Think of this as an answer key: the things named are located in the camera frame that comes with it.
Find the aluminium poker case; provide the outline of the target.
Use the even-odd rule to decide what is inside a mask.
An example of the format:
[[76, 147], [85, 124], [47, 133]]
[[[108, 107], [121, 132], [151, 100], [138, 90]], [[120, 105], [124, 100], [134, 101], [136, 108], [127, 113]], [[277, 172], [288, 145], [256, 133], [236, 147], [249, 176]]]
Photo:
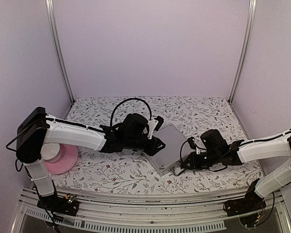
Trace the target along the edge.
[[145, 157], [158, 175], [163, 177], [178, 166], [181, 145], [187, 138], [172, 123], [163, 126], [153, 136], [159, 138], [165, 144], [165, 148], [154, 156], [145, 155]]

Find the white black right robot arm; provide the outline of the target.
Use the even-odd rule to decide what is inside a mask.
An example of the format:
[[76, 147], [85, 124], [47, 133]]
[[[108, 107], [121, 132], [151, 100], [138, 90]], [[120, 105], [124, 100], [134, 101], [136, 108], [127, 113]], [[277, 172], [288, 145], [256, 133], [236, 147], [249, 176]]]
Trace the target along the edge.
[[287, 160], [280, 167], [265, 177], [259, 178], [249, 186], [241, 207], [251, 212], [260, 200], [272, 192], [291, 183], [291, 128], [270, 137], [251, 140], [237, 140], [228, 144], [217, 129], [204, 132], [200, 137], [204, 144], [203, 152], [198, 153], [198, 146], [194, 138], [187, 139], [193, 149], [186, 158], [180, 158], [181, 168], [187, 170], [206, 170], [213, 165], [240, 166], [245, 163], [286, 157]]

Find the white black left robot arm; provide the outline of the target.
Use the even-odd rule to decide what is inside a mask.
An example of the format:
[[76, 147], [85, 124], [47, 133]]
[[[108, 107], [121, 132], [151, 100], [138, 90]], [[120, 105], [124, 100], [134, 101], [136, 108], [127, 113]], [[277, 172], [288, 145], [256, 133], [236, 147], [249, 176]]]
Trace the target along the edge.
[[[19, 125], [16, 137], [7, 143], [6, 148], [13, 150], [16, 158], [27, 168], [44, 204], [57, 211], [63, 204], [42, 161], [44, 144], [86, 147], [102, 153], [132, 149], [154, 156], [165, 148], [165, 144], [153, 135], [162, 123], [161, 117], [146, 119], [133, 113], [128, 114], [123, 122], [94, 128], [56, 118], [48, 115], [43, 107], [37, 107]], [[16, 143], [15, 149], [10, 147], [12, 143]]]

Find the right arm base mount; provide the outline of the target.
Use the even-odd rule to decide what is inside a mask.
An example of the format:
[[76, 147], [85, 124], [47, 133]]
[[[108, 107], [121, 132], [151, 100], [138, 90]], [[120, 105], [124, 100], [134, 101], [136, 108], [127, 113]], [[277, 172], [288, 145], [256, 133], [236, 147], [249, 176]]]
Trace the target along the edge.
[[223, 210], [227, 216], [236, 216], [262, 210], [266, 207], [264, 198], [255, 193], [255, 184], [251, 184], [243, 198], [227, 200], [223, 204]]

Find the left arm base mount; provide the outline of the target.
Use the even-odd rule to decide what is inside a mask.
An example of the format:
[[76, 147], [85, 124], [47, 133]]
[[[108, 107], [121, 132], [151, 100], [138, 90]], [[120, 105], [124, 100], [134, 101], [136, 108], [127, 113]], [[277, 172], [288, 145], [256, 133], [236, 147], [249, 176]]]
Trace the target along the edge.
[[47, 197], [43, 197], [37, 192], [39, 201], [37, 207], [50, 211], [52, 213], [59, 213], [68, 216], [76, 216], [80, 202], [77, 201], [77, 196], [73, 194], [66, 194], [64, 197], [57, 195], [57, 190]]

